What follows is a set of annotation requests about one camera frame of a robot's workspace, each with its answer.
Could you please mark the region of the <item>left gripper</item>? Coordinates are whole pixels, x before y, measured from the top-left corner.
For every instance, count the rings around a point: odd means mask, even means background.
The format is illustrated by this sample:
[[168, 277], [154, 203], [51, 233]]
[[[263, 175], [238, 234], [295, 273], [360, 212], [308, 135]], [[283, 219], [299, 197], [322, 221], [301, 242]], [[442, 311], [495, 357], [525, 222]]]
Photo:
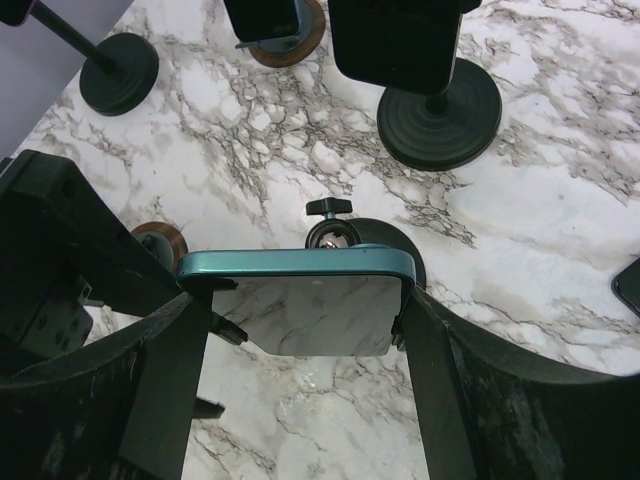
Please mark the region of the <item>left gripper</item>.
[[144, 317], [178, 294], [131, 231], [72, 160], [35, 150], [2, 160], [2, 377], [81, 348], [89, 306]]

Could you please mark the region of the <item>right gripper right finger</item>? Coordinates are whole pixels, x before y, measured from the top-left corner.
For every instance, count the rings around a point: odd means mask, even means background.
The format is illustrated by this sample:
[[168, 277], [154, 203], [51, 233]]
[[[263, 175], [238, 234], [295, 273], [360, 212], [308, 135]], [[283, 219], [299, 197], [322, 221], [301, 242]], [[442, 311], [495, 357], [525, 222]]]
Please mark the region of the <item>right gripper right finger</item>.
[[543, 357], [419, 289], [400, 329], [430, 478], [638, 478], [638, 375]]

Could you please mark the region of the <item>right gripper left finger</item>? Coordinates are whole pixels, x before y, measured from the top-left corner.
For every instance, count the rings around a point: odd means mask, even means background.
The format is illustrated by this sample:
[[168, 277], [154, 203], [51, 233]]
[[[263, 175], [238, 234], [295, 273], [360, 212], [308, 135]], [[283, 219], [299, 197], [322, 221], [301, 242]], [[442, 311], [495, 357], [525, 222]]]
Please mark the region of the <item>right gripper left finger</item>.
[[2, 478], [180, 478], [208, 314], [183, 293], [2, 381]]

